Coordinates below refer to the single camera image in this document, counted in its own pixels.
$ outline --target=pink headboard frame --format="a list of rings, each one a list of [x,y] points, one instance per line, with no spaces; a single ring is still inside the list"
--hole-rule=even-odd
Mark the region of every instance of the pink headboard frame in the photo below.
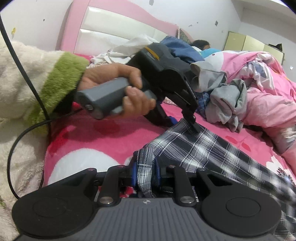
[[[128,0],[74,0],[67,18],[61,50],[74,53],[79,29],[87,7],[112,11],[154,27],[168,35],[175,36],[177,25],[156,19],[138,5]]]

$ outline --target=cabinet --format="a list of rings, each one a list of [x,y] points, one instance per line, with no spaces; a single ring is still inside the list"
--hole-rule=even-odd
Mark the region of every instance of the cabinet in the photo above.
[[[224,50],[233,51],[264,51],[270,53],[281,64],[283,64],[284,53],[280,50],[271,47],[261,41],[243,34],[229,32]]]

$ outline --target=white headboard panel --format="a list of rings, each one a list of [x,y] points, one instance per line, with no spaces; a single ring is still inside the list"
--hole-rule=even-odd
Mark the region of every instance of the white headboard panel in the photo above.
[[[129,39],[146,34],[161,41],[167,34],[124,15],[95,7],[87,7],[81,23],[75,53],[98,55]]]

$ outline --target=gray clothing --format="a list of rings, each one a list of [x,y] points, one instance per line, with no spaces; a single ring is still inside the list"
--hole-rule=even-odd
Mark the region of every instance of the gray clothing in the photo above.
[[[191,83],[194,91],[212,91],[210,102],[205,109],[207,121],[227,123],[232,132],[240,132],[243,127],[240,120],[247,109],[245,82],[235,79],[226,84],[226,73],[214,70],[213,66],[205,61],[193,63],[190,67],[197,75]]]

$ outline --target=black and white plaid cloth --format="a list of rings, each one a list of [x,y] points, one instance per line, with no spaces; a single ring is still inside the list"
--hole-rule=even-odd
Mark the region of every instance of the black and white plaid cloth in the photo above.
[[[203,126],[197,133],[184,119],[135,152],[137,184],[146,197],[155,197],[155,163],[176,165],[187,172],[207,168],[271,195],[281,206],[282,217],[275,235],[280,240],[296,240],[296,187],[271,172],[235,146]]]

